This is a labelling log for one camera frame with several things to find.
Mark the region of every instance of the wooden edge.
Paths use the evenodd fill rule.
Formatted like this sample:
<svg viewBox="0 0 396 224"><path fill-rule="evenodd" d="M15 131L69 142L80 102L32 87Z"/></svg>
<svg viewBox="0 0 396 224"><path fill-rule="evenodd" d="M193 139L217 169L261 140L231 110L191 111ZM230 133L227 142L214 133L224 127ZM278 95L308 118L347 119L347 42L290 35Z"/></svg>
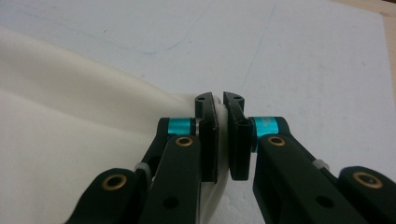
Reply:
<svg viewBox="0 0 396 224"><path fill-rule="evenodd" d="M396 4L381 0L333 0L348 6L377 12L382 15L387 38L393 100L396 104Z"/></svg>

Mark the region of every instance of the black plastic part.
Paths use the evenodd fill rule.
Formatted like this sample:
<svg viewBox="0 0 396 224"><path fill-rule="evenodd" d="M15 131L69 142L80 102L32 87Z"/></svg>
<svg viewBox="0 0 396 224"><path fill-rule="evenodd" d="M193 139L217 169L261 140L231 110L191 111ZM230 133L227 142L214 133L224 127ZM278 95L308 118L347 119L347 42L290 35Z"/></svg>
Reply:
<svg viewBox="0 0 396 224"><path fill-rule="evenodd" d="M105 189L103 187L105 180L113 175L124 175L125 184L119 189ZM146 191L146 177L142 171L138 170L136 173L124 169L105 171L85 190L66 223L136 223Z"/></svg>
<svg viewBox="0 0 396 224"><path fill-rule="evenodd" d="M147 163L151 174L155 176L158 165L160 164L163 150L168 141L168 124L169 118L162 118L158 121L157 133L151 142L142 162Z"/></svg>
<svg viewBox="0 0 396 224"><path fill-rule="evenodd" d="M360 166L347 167L337 184L370 223L396 223L396 184L384 175Z"/></svg>
<svg viewBox="0 0 396 224"><path fill-rule="evenodd" d="M195 118L199 120L199 139L202 145L202 181L217 183L219 124L212 92L195 98Z"/></svg>
<svg viewBox="0 0 396 224"><path fill-rule="evenodd" d="M248 180L254 123L244 116L245 99L225 91L223 103L228 110L228 153L233 180Z"/></svg>
<svg viewBox="0 0 396 224"><path fill-rule="evenodd" d="M270 137L276 140L271 143ZM284 145L276 145L279 138ZM253 191L269 224L367 223L285 135L267 134L259 139Z"/></svg>
<svg viewBox="0 0 396 224"><path fill-rule="evenodd" d="M179 138L184 138L182 144L192 142L183 147ZM191 135L168 141L139 223L199 223L200 150L199 139Z"/></svg>

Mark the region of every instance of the blue spacer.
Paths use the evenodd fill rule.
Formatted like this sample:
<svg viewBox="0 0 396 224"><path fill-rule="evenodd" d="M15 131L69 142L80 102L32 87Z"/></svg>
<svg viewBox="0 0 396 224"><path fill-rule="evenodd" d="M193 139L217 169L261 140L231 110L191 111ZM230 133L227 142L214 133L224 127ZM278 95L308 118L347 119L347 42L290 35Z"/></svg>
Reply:
<svg viewBox="0 0 396 224"><path fill-rule="evenodd" d="M168 134L190 134L191 119L169 119Z"/></svg>
<svg viewBox="0 0 396 224"><path fill-rule="evenodd" d="M274 117L254 117L256 123L257 145L255 152L257 152L259 139L268 133L279 133L277 122Z"/></svg>

